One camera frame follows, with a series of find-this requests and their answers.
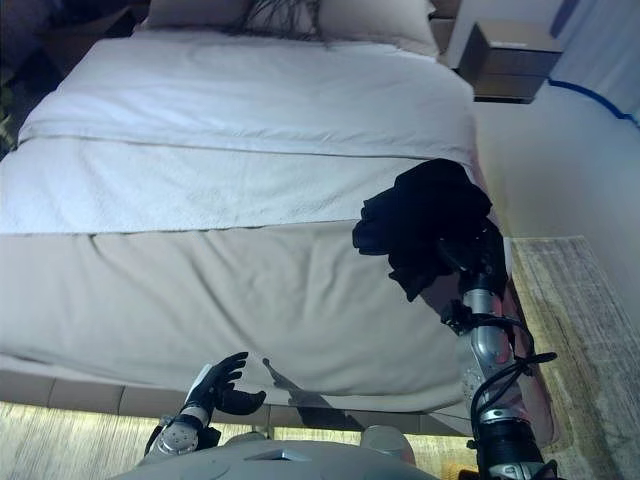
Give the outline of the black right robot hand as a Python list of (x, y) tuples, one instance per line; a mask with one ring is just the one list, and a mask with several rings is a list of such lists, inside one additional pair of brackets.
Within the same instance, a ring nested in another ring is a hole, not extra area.
[(441, 237), (437, 249), (444, 263), (466, 281), (507, 279), (503, 236), (488, 219), (474, 231)]

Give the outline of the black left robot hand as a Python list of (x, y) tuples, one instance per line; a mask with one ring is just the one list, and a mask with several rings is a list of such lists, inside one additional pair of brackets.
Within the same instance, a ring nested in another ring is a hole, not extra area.
[(215, 410), (231, 415), (250, 415), (264, 403), (266, 393), (237, 390), (235, 382), (242, 377), (249, 354), (236, 353), (206, 369), (204, 377), (195, 383), (187, 395), (183, 409), (200, 408), (209, 417)]

